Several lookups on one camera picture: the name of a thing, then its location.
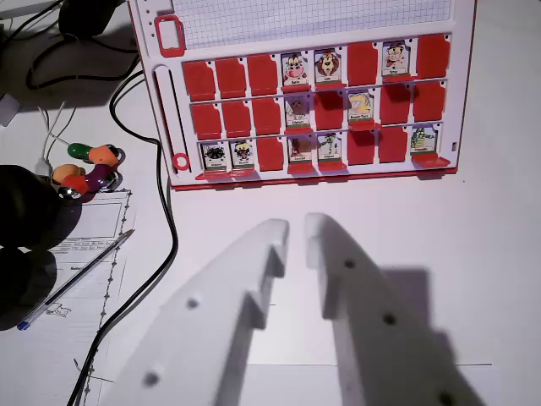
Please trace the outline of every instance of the black cable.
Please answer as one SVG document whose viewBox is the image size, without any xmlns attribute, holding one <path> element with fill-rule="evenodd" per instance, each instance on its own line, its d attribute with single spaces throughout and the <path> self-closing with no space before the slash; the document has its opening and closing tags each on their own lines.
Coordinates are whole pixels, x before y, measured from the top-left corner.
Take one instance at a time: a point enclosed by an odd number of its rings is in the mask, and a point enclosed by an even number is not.
<svg viewBox="0 0 541 406">
<path fill-rule="evenodd" d="M 96 45 L 99 45 L 101 47 L 105 47 L 107 49 L 110 49 L 112 51 L 116 52 L 122 52 L 122 53 L 139 53 L 138 49 L 123 49 L 123 48 L 117 48 L 112 45 L 104 44 L 103 42 L 97 40 L 96 38 L 87 38 L 88 41 L 94 42 Z"/>
<path fill-rule="evenodd" d="M 71 396 L 68 400 L 68 406 L 73 406 L 75 400 L 83 390 L 83 386 L 85 384 L 85 379 L 87 375 L 89 375 L 90 367 L 92 365 L 92 360 L 94 359 L 94 356 L 96 354 L 96 351 L 100 345 L 101 340 L 106 336 L 106 334 L 109 332 L 109 329 L 114 326 L 114 323 L 116 320 L 120 320 L 125 314 L 124 312 L 139 298 L 139 296 L 147 291 L 147 288 L 154 283 L 158 277 L 160 277 L 163 272 L 171 265 L 172 261 L 175 259 L 175 256 L 177 255 L 178 251 L 178 235 L 177 235 L 177 229 L 175 228 L 175 224 L 172 219 L 172 213 L 167 208 L 167 202 L 166 197 L 163 194 L 163 187 L 161 184 L 161 142 L 155 138 L 149 138 L 144 137 L 143 135 L 139 135 L 132 131 L 131 129 L 127 128 L 117 117 L 116 113 L 116 100 L 118 99 L 120 93 L 126 88 L 126 86 L 133 81 L 135 78 L 141 76 L 143 72 L 138 72 L 136 74 L 133 74 L 130 76 L 124 83 L 120 85 L 118 90 L 115 92 L 115 94 L 112 96 L 111 100 L 109 101 L 109 113 L 111 114 L 112 119 L 115 121 L 115 123 L 118 124 L 118 126 L 126 131 L 128 134 L 131 134 L 138 140 L 142 140 L 144 142 L 148 142 L 150 144 L 154 144 L 156 146 L 156 183 L 158 186 L 158 194 L 160 195 L 160 201 L 161 201 L 161 207 L 163 208 L 163 212 L 165 213 L 166 219 L 167 219 L 167 225 L 169 226 L 169 229 L 171 230 L 171 237 L 172 237 L 172 247 L 171 251 L 169 252 L 169 255 L 167 258 L 162 262 L 160 267 L 146 280 L 145 283 L 143 283 L 134 294 L 132 294 L 126 302 L 120 308 L 111 316 L 107 321 L 103 324 L 103 326 L 98 330 L 98 333 L 96 334 L 96 337 L 94 338 L 94 341 L 92 341 L 92 344 L 90 346 L 89 352 L 86 355 L 85 363 L 83 364 L 81 368 L 81 372 L 79 373 L 79 378 L 77 378 L 77 383 L 75 383 L 74 390 L 71 393 Z"/>
<path fill-rule="evenodd" d="M 54 23 L 52 23 L 51 25 L 48 25 L 47 27 L 45 27 L 43 30 L 39 30 L 37 32 L 35 32 L 34 34 L 30 34 L 29 36 L 23 36 L 22 38 L 14 38 L 13 40 L 11 41 L 28 41 L 28 40 L 31 40 L 32 38 L 36 38 L 37 36 L 40 36 L 41 34 L 45 34 L 46 32 L 48 32 L 52 27 L 54 27 L 56 24 L 58 23 L 58 20 L 56 20 Z"/>
<path fill-rule="evenodd" d="M 61 2 L 63 2 L 64 0 L 57 0 L 56 2 L 54 2 L 53 4 L 51 4 L 49 7 L 45 8 L 43 11 L 40 11 L 38 14 L 36 14 L 34 17 L 30 18 L 30 19 L 27 19 L 17 30 L 14 31 L 14 33 L 8 37 L 8 39 L 6 41 L 4 41 L 2 43 L 2 45 L 0 46 L 0 52 L 11 42 L 14 40 L 14 38 L 18 35 L 18 33 L 20 33 L 20 31 L 22 31 L 28 24 L 30 24 L 32 21 L 36 21 L 37 19 L 39 19 L 43 14 L 45 14 L 46 12 L 54 9 L 58 4 L 60 4 Z"/>
<path fill-rule="evenodd" d="M 105 82 L 116 82 L 118 80 L 124 80 L 126 79 L 135 69 L 137 66 L 137 63 L 139 63 L 139 54 L 135 57 L 134 61 L 129 66 L 129 69 L 119 76 L 95 76 L 92 74 L 71 74 L 68 76 L 62 76 L 60 78 L 51 79 L 46 82 L 40 83 L 39 85 L 34 85 L 32 83 L 32 77 L 34 75 L 34 71 L 40 66 L 41 62 L 45 57 L 49 56 L 51 53 L 56 51 L 58 48 L 63 47 L 66 44 L 72 43 L 77 41 L 74 38 L 64 38 L 63 40 L 57 42 L 56 44 L 48 47 L 45 51 L 43 51 L 32 63 L 30 66 L 30 69 L 28 70 L 28 73 L 26 74 L 26 87 L 28 87 L 32 91 L 36 91 L 38 89 L 43 89 L 44 87 L 48 87 L 51 85 L 55 85 L 56 83 L 65 82 L 67 80 L 76 80 L 76 79 L 82 79 L 82 80 L 99 80 L 99 81 L 105 81 Z"/>
</svg>

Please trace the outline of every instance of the character card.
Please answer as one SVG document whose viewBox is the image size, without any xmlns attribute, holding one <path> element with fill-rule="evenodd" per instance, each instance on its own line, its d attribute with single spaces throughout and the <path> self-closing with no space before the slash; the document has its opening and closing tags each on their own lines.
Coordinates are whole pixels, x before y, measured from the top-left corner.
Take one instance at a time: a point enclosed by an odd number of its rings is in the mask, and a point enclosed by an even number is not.
<svg viewBox="0 0 541 406">
<path fill-rule="evenodd" d="M 300 52 L 281 55 L 281 72 L 284 86 L 308 83 L 308 59 Z"/>
<path fill-rule="evenodd" d="M 342 79 L 342 67 L 340 55 L 334 49 L 316 51 L 315 82 L 337 82 Z"/>
<path fill-rule="evenodd" d="M 310 125 L 310 105 L 306 96 L 285 97 L 286 127 Z"/>
<path fill-rule="evenodd" d="M 306 137 L 287 139 L 289 163 L 312 162 L 312 141 Z"/>
<path fill-rule="evenodd" d="M 381 76 L 407 74 L 409 72 L 409 51 L 405 41 L 384 42 Z"/>
<path fill-rule="evenodd" d="M 374 96 L 367 91 L 350 91 L 347 94 L 347 120 L 363 121 L 374 118 Z"/>
<path fill-rule="evenodd" d="M 431 125 L 427 127 L 413 127 L 410 153 L 412 155 L 436 152 L 438 131 Z"/>
<path fill-rule="evenodd" d="M 210 142 L 201 144 L 201 156 L 205 164 L 205 171 L 226 170 L 226 152 L 222 144 Z"/>
<path fill-rule="evenodd" d="M 342 160 L 342 140 L 336 136 L 336 133 L 318 135 L 318 161 L 341 161 Z"/>
<path fill-rule="evenodd" d="M 254 148 L 252 140 L 232 141 L 231 148 L 233 169 L 254 167 Z"/>
</svg>

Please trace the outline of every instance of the black object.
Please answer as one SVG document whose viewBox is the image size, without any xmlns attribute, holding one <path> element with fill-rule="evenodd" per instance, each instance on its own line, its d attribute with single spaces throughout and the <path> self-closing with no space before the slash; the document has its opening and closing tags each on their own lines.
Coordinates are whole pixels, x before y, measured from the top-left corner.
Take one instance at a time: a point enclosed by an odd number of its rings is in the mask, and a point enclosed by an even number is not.
<svg viewBox="0 0 541 406">
<path fill-rule="evenodd" d="M 74 390 L 71 392 L 71 396 L 69 397 L 68 406 L 73 406 L 78 396 L 82 393 L 87 376 L 90 372 L 90 367 L 92 366 L 94 355 L 96 355 L 96 351 L 100 346 L 101 340 L 120 320 L 122 320 L 124 316 L 126 316 L 135 306 L 140 303 L 140 301 L 153 289 L 153 287 L 155 287 L 158 282 L 160 282 L 161 277 L 163 277 L 165 272 L 167 272 L 167 269 L 169 269 L 169 266 L 174 261 L 178 252 L 177 229 L 175 228 L 175 222 L 173 221 L 172 213 L 167 207 L 166 197 L 163 194 L 163 187 L 161 185 L 161 142 L 155 138 L 139 135 L 131 129 L 127 128 L 118 119 L 116 113 L 117 101 L 119 96 L 121 95 L 123 90 L 129 85 L 130 82 L 132 82 L 134 79 L 138 78 L 142 74 L 143 71 L 132 74 L 126 81 L 124 81 L 124 83 L 120 85 L 120 87 L 117 89 L 115 94 L 112 95 L 112 98 L 109 101 L 109 113 L 111 114 L 111 117 L 115 121 L 115 123 L 117 123 L 118 126 L 124 131 L 126 131 L 128 134 L 131 134 L 138 140 L 147 142 L 149 144 L 154 144 L 156 146 L 156 183 L 158 186 L 158 195 L 160 196 L 161 207 L 163 208 L 163 213 L 165 214 L 167 219 L 167 225 L 169 226 L 169 230 L 171 231 L 172 246 L 169 254 L 167 255 L 167 258 L 161 263 L 158 269 L 156 269 L 156 271 L 152 275 L 150 275 L 150 277 L 135 291 L 135 293 L 133 293 L 128 298 L 128 300 L 126 300 L 123 305 L 120 306 L 118 310 L 115 311 L 114 314 L 109 317 L 107 321 L 103 324 L 103 326 L 101 326 L 98 330 L 98 333 L 96 334 L 94 340 L 92 341 L 92 344 L 90 345 L 90 349 L 88 350 L 88 354 L 86 355 L 85 363 L 83 364 L 83 367 L 81 368 L 79 373 L 79 377 L 77 378 L 77 382 L 75 383 Z"/>
<path fill-rule="evenodd" d="M 132 63 L 129 65 L 129 68 L 126 72 L 123 74 L 120 74 L 118 76 L 95 76 L 93 74 L 71 74 L 68 76 L 62 76 L 60 78 L 55 78 L 51 80 L 47 80 L 46 82 L 40 83 L 38 85 L 34 85 L 32 83 L 32 78 L 34 76 L 34 72 L 39 68 L 41 62 L 45 57 L 56 51 L 59 47 L 63 47 L 66 44 L 69 44 L 71 42 L 76 42 L 77 40 L 74 39 L 71 36 L 68 36 L 64 39 L 62 39 L 60 42 L 57 42 L 56 44 L 51 45 L 48 47 L 45 51 L 43 51 L 38 57 L 34 60 L 32 65 L 30 66 L 30 69 L 28 69 L 28 72 L 26 74 L 26 87 L 28 87 L 31 91 L 36 91 L 38 89 L 43 89 L 44 87 L 48 87 L 51 85 L 55 85 L 56 83 L 65 82 L 67 80 L 99 80 L 103 82 L 116 82 L 118 80 L 124 80 L 126 79 L 135 69 L 137 64 L 139 63 L 139 54 L 137 54 L 132 61 Z M 112 49 L 113 51 L 119 51 L 122 53 L 137 53 L 137 50 L 120 50 L 119 48 L 105 46 L 98 40 L 91 39 L 95 44 L 102 45 L 103 47 L 106 47 L 108 49 Z"/>
<path fill-rule="evenodd" d="M 44 179 L 17 165 L 0 165 L 0 245 L 39 244 L 52 229 L 60 203 Z"/>
<path fill-rule="evenodd" d="M 80 40 L 98 36 L 109 24 L 117 5 L 118 0 L 64 0 L 58 29 L 64 37 L 71 34 Z"/>
<path fill-rule="evenodd" d="M 50 4 L 49 7 L 45 8 L 44 10 L 40 11 L 40 13 L 36 14 L 35 16 L 31 17 L 30 19 L 27 19 L 23 24 L 20 25 L 20 27 L 15 30 L 15 32 L 9 36 L 6 41 L 4 41 L 0 46 L 0 53 L 3 51 L 3 49 L 11 42 L 15 41 L 15 37 L 22 31 L 27 25 L 29 25 L 31 22 L 36 21 L 39 19 L 42 15 L 47 13 L 48 11 L 53 10 L 58 4 L 60 4 L 63 0 L 57 0 L 53 4 Z"/>
<path fill-rule="evenodd" d="M 0 314 L 15 306 L 30 282 L 28 256 L 16 248 L 0 250 Z"/>
</svg>

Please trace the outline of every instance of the white table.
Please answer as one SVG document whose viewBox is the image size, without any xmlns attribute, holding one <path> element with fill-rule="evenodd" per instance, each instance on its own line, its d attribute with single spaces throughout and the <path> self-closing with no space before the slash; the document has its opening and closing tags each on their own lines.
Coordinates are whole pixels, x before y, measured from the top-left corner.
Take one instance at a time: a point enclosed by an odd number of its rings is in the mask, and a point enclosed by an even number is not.
<svg viewBox="0 0 541 406">
<path fill-rule="evenodd" d="M 126 21 L 125 7 L 117 10 L 115 21 Z M 303 257 L 303 217 L 321 211 L 342 223 L 382 268 L 400 272 L 400 279 L 409 283 L 404 293 L 416 292 L 414 305 L 426 296 L 428 322 L 446 335 L 455 362 L 494 365 L 501 389 L 489 391 L 499 404 L 537 405 L 541 365 L 539 21 L 541 3 L 537 1 L 478 2 L 456 175 L 435 180 L 384 178 L 173 192 L 178 257 L 149 297 L 113 330 L 106 377 L 114 380 L 160 303 L 237 236 L 276 217 L 291 224 L 286 278 L 275 284 L 269 325 L 255 334 L 250 362 L 307 366 L 263 370 L 250 366 L 248 381 L 256 381 L 254 374 L 264 377 L 264 384 L 271 384 L 276 376 L 282 376 L 282 381 L 300 376 L 298 386 L 282 386 L 282 390 L 293 393 L 307 387 L 318 395 L 314 395 L 317 404 L 334 404 L 339 397 L 335 368 L 329 366 L 335 363 L 331 327 L 320 317 L 316 275 L 306 268 Z M 131 129 L 156 135 L 144 86 L 130 92 L 117 111 Z M 32 169 L 42 135 L 39 113 L 20 113 L 0 130 L 0 162 Z M 64 138 L 93 145 L 113 143 L 127 152 L 120 169 L 124 187 L 134 192 L 138 216 L 137 232 L 129 242 L 132 254 L 123 279 L 124 301 L 170 248 L 156 193 L 156 151 L 119 129 L 107 106 L 80 108 Z M 54 165 L 73 162 L 63 148 L 55 148 Z M 341 203 L 332 205 L 332 201 Z M 161 244 L 149 251 L 151 240 Z M 246 396 L 251 399 L 252 395 L 250 391 Z"/>
</svg>

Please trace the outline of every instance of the white plastic board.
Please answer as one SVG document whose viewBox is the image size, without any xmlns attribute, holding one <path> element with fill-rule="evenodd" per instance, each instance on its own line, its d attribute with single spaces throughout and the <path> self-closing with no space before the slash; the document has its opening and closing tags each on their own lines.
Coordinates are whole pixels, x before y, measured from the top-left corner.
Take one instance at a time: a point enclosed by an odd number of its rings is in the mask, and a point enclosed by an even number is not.
<svg viewBox="0 0 541 406">
<path fill-rule="evenodd" d="M 222 0 L 129 2 L 173 188 L 208 189 L 243 182 L 265 184 L 333 176 L 415 174 L 434 168 L 443 168 L 446 173 L 456 171 L 473 34 L 473 0 L 298 0 L 288 5 L 257 0 L 249 3 Z M 422 46 L 419 44 L 421 39 L 432 35 L 445 37 L 449 44 L 448 64 L 444 73 L 423 76 L 424 65 L 419 62 Z M 352 79 L 355 69 L 350 66 L 350 60 L 356 52 L 352 44 L 358 43 L 373 44 L 377 52 L 374 79 L 368 83 L 359 84 Z M 389 56 L 397 52 L 402 60 L 393 63 Z M 290 93 L 286 92 L 291 88 L 286 89 L 283 75 L 284 63 L 291 56 L 294 58 L 292 53 L 303 57 L 304 81 L 308 89 Z M 335 82 L 336 87 L 332 89 L 321 88 L 325 78 L 321 77 L 317 65 L 326 53 L 328 58 L 333 54 L 339 61 L 337 71 L 327 78 Z M 276 64 L 275 88 L 263 94 L 254 87 L 249 67 L 250 58 L 261 54 L 268 55 Z M 218 65 L 224 59 L 236 60 L 243 72 L 240 79 L 243 78 L 244 88 L 240 92 L 227 94 L 224 91 L 224 78 L 232 77 L 230 71 L 219 73 Z M 199 63 L 208 69 L 210 74 L 204 79 L 213 88 L 210 96 L 198 98 L 189 94 L 189 86 L 194 82 L 187 80 L 186 63 Z M 437 118 L 418 119 L 418 86 L 427 81 L 440 83 L 436 87 L 443 89 L 445 100 Z M 397 121 L 385 118 L 389 109 L 384 107 L 383 99 L 391 85 L 404 85 L 409 92 L 408 111 Z M 320 126 L 316 111 L 318 103 L 314 102 L 325 91 L 335 91 L 342 98 L 342 120 L 333 124 L 332 129 Z M 352 92 L 368 92 L 372 97 L 373 109 L 369 116 L 374 121 L 370 128 L 374 145 L 373 156 L 367 162 L 350 162 L 354 147 L 350 137 L 352 117 L 361 117 L 348 111 L 351 103 L 348 97 Z M 302 134 L 311 140 L 311 146 L 304 152 L 305 163 L 311 163 L 309 170 L 298 171 L 299 167 L 291 164 L 295 161 L 292 154 L 297 153 L 297 149 L 291 147 L 293 137 L 287 132 L 291 123 L 287 121 L 287 98 L 291 96 L 311 97 L 304 118 L 309 130 Z M 260 99 L 271 98 L 279 109 L 279 125 L 270 133 L 260 134 L 254 106 Z M 231 120 L 228 120 L 231 113 L 226 111 L 232 102 L 243 103 L 241 113 L 249 122 L 246 129 L 232 129 Z M 198 127 L 198 119 L 192 111 L 200 109 L 200 105 L 205 105 L 207 110 L 199 115 Z M 215 127 L 209 139 L 208 134 L 201 134 L 200 125 L 210 122 Z M 389 158 L 387 154 L 390 147 L 384 140 L 391 136 L 384 136 L 384 132 L 391 127 L 403 127 L 400 135 L 403 153 L 399 159 Z M 418 134 L 420 127 L 424 128 L 422 134 Z M 324 157 L 319 148 L 331 133 L 340 142 L 336 143 L 337 151 L 327 156 L 332 156 L 343 166 L 329 169 L 321 165 Z M 427 139 L 416 143 L 423 134 Z M 262 156 L 269 148 L 261 142 L 264 138 L 277 141 L 275 149 L 281 150 L 283 162 L 271 169 L 265 167 L 267 162 Z M 240 171 L 238 159 L 241 155 L 235 154 L 237 150 L 243 150 L 238 154 L 244 153 L 248 147 L 249 154 L 246 161 L 240 162 L 243 164 Z M 209 160 L 208 150 L 216 162 Z M 423 152 L 444 158 L 444 164 L 419 165 L 415 156 Z"/>
</svg>

